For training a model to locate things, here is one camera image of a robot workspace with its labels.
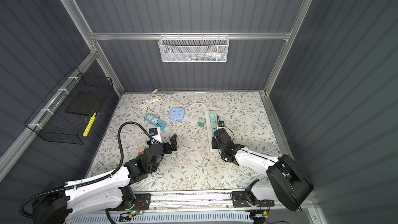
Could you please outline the long white power strip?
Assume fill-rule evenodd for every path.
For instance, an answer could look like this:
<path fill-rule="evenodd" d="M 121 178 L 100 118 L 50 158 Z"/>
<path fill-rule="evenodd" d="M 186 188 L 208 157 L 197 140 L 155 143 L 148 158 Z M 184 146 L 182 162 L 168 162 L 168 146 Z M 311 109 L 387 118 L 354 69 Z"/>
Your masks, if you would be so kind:
<path fill-rule="evenodd" d="M 215 110 L 210 110 L 210 111 L 215 112 L 216 121 L 217 121 L 216 124 L 218 125 L 217 112 Z M 217 153 L 218 152 L 217 146 L 215 146 L 215 148 L 213 148 L 213 145 L 212 145 L 212 138 L 214 137 L 214 131 L 212 130 L 212 127 L 211 127 L 210 116 L 209 116 L 210 111 L 205 111 L 206 130 L 207 130 L 207 136 L 208 136 L 208 148 L 209 148 L 209 152 Z"/>

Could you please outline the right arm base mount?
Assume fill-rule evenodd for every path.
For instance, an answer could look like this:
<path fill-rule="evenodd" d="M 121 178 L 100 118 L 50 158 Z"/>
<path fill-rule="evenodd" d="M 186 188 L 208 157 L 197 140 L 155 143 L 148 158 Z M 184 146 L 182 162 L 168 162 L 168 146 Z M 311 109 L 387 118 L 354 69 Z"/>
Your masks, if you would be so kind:
<path fill-rule="evenodd" d="M 248 191 L 233 191 L 230 197 L 235 208 L 240 207 L 274 207 L 274 200 L 258 200 L 252 193 Z"/>

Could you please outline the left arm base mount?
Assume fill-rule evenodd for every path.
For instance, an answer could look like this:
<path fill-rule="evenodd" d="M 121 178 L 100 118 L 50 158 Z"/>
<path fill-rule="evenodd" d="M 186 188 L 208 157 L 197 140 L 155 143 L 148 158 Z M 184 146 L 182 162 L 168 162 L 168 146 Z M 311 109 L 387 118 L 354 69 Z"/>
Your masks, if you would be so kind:
<path fill-rule="evenodd" d="M 151 203 L 151 194 L 135 194 L 129 197 L 127 200 L 123 200 L 122 203 L 109 209 L 110 211 L 146 211 L 149 210 Z"/>

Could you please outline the teal small power strip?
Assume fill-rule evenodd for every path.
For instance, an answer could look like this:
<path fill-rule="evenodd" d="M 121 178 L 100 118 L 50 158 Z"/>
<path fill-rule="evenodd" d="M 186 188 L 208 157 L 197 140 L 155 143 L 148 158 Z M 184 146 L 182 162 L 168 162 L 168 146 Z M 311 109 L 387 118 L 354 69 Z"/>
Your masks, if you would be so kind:
<path fill-rule="evenodd" d="M 147 114 L 145 116 L 145 120 L 152 124 L 154 127 L 159 128 L 161 131 L 166 128 L 166 123 L 152 114 Z"/>

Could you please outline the blue square power socket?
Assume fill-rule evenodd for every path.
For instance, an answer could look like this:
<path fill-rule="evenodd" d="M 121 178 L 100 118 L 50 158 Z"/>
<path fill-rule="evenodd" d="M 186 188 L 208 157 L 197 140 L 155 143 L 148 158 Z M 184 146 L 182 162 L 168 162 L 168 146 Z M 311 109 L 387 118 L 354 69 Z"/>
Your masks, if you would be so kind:
<path fill-rule="evenodd" d="M 171 121 L 182 122 L 185 115 L 185 109 L 181 107 L 174 107 L 170 110 L 169 118 Z"/>

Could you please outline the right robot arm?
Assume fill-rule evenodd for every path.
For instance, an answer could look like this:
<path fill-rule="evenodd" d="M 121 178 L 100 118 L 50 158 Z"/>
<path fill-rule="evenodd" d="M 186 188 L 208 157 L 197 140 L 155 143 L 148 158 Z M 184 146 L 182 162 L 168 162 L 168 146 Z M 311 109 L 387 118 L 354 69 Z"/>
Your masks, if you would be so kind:
<path fill-rule="evenodd" d="M 217 148 L 223 161 L 250 168 L 265 174 L 268 183 L 254 180 L 245 188 L 245 194 L 233 197 L 250 206 L 268 204 L 278 200 L 290 211 L 301 210 L 301 204 L 313 191 L 313 184 L 303 170 L 289 155 L 271 157 L 235 144 L 225 129 L 218 129 L 212 138 L 212 147 Z"/>

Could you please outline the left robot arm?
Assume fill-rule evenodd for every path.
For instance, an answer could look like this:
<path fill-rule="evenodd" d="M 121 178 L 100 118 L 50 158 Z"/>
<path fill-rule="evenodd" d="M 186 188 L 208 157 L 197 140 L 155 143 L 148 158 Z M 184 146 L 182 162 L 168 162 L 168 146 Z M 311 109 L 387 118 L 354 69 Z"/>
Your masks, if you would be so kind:
<path fill-rule="evenodd" d="M 177 150 L 177 135 L 168 143 L 162 143 L 159 135 L 149 142 L 143 154 L 126 162 L 117 172 L 63 182 L 53 181 L 48 188 L 72 186 L 64 192 L 39 197 L 32 204 L 35 224 L 66 224 L 75 217 L 104 209 L 137 209 L 138 201 L 131 185 L 146 179 L 155 172 L 165 154 Z"/>

